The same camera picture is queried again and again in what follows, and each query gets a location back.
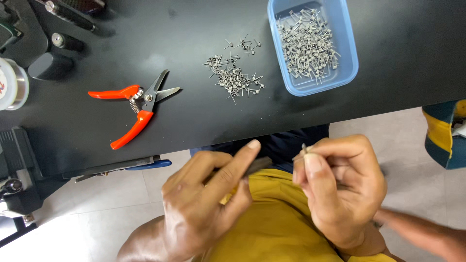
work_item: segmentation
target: spring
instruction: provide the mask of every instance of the spring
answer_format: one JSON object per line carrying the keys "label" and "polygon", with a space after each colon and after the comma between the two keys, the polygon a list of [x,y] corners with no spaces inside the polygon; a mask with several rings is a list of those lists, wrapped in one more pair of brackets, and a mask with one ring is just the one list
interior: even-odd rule
{"label": "spring", "polygon": [[136,114],[139,113],[139,112],[141,111],[141,108],[139,107],[139,105],[138,105],[136,102],[130,100],[130,105],[131,105],[131,109],[133,109],[133,111],[134,111]]}

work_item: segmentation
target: pliers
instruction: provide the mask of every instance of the pliers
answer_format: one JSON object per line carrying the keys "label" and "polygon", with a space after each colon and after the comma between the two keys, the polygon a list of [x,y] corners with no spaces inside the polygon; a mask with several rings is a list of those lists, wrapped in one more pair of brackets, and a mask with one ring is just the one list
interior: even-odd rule
{"label": "pliers", "polygon": [[178,92],[180,87],[158,91],[167,73],[168,70],[164,70],[145,92],[144,89],[138,85],[132,85],[119,91],[88,92],[93,98],[129,99],[131,108],[137,114],[136,124],[134,124],[126,135],[110,144],[112,149],[119,149],[126,145],[144,129],[154,115],[153,110],[155,103]]}

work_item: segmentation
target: hand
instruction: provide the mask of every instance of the hand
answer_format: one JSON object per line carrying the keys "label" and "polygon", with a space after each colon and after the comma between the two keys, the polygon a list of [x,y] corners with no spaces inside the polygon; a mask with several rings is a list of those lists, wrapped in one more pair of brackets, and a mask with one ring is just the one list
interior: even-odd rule
{"label": "hand", "polygon": [[448,262],[464,261],[466,230],[437,225],[412,215],[379,209],[374,219],[392,228],[413,245],[438,255]]}
{"label": "hand", "polygon": [[[244,172],[259,153],[252,140],[234,158],[222,152],[198,152],[162,186],[165,220],[163,243],[170,261],[201,254],[222,237],[251,205]],[[204,187],[214,168],[221,168]],[[239,183],[224,206],[219,203]]]}
{"label": "hand", "polygon": [[342,249],[364,242],[364,229],[387,192],[372,145],[363,135],[324,138],[301,151],[293,182],[308,197],[315,226]]}

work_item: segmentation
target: plastic tray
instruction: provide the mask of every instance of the plastic tray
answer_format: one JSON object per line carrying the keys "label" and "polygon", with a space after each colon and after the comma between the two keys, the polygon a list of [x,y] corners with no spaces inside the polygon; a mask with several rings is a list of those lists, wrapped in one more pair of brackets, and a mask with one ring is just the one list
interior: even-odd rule
{"label": "plastic tray", "polygon": [[[319,17],[328,22],[328,28],[332,30],[335,51],[341,54],[338,57],[340,65],[337,69],[329,70],[329,76],[317,82],[315,78],[294,78],[288,73],[283,50],[281,49],[281,38],[278,33],[275,18],[280,18],[280,24],[286,19],[291,19],[289,11],[298,13],[304,8],[317,9]],[[345,0],[269,0],[268,20],[275,50],[280,64],[281,75],[285,86],[292,95],[303,97],[318,92],[326,91],[338,86],[348,84],[353,80],[359,69],[357,60],[356,44],[351,28],[350,14]]]}

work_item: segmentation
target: yellow and teal bag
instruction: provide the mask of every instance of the yellow and teal bag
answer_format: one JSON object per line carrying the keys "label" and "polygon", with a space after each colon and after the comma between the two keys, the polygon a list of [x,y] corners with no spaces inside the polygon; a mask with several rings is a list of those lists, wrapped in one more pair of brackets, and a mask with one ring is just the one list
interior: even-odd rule
{"label": "yellow and teal bag", "polygon": [[452,124],[466,118],[466,99],[422,107],[429,125],[425,149],[445,169],[466,167],[466,138],[452,136]]}

